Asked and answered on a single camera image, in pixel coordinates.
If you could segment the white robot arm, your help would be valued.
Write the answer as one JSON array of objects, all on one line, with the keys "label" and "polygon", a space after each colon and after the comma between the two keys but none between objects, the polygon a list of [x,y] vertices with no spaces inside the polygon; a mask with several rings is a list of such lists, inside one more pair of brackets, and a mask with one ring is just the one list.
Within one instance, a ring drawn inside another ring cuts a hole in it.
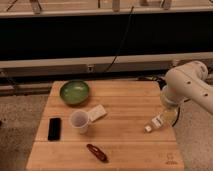
[{"label": "white robot arm", "polygon": [[207,66],[200,61],[170,69],[160,94],[162,104],[166,108],[176,108],[188,98],[213,115],[213,86],[205,82],[207,77]]}]

